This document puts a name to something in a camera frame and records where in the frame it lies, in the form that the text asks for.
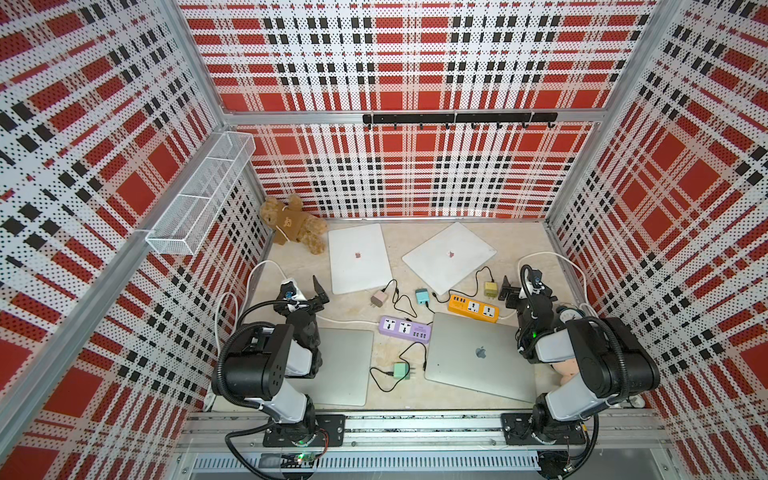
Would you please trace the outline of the yellow charger adapter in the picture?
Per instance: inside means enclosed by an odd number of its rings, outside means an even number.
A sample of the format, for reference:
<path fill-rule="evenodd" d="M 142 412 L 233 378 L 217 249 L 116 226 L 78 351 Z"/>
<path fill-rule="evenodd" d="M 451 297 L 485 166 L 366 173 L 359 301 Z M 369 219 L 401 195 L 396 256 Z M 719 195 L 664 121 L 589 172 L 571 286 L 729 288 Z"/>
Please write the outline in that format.
<path fill-rule="evenodd" d="M 487 298 L 495 299 L 498 296 L 499 287 L 496 282 L 487 281 L 484 283 L 484 295 Z"/>

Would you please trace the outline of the green charger adapter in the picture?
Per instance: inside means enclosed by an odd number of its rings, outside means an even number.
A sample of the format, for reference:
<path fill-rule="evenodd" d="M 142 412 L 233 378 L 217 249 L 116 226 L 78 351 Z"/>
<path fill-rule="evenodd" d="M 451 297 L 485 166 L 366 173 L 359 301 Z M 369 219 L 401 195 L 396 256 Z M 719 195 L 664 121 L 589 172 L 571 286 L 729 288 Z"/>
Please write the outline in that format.
<path fill-rule="evenodd" d="M 392 377 L 396 380 L 404 380 L 410 377 L 411 366 L 408 362 L 398 362 L 393 365 Z"/>

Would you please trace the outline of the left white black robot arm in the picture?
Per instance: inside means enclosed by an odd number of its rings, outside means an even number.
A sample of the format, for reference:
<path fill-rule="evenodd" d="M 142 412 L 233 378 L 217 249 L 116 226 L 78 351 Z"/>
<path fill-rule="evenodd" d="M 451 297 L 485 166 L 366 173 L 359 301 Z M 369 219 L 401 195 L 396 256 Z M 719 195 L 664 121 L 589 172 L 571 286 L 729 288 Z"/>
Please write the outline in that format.
<path fill-rule="evenodd" d="M 315 407 L 287 380 L 312 379 L 323 363 L 317 313 L 329 297 L 318 280 L 313 287 L 315 295 L 306 298 L 286 280 L 276 299 L 246 308 L 220 350 L 212 377 L 216 395 L 266 413 L 273 428 L 301 446 L 317 436 Z"/>

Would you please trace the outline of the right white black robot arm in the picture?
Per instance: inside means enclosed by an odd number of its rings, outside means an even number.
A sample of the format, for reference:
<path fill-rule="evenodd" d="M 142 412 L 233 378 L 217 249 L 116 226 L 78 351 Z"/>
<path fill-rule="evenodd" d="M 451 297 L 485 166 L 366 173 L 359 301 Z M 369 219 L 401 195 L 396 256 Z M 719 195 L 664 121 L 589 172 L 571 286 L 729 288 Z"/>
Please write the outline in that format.
<path fill-rule="evenodd" d="M 536 398 L 520 439 L 555 444 L 600 412 L 659 386 L 656 362 L 621 319 L 562 320 L 541 271 L 524 264 L 519 278 L 517 352 L 531 364 L 576 363 L 569 380 Z"/>

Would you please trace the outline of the pink charger adapter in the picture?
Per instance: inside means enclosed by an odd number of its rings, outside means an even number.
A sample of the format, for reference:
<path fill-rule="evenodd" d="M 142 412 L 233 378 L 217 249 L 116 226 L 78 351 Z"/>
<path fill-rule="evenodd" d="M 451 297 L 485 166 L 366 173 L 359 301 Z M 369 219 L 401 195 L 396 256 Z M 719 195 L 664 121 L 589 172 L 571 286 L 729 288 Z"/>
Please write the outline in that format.
<path fill-rule="evenodd" d="M 388 298 L 389 296 L 385 291 L 379 290 L 371 296 L 370 300 L 372 305 L 381 308 L 384 306 Z"/>

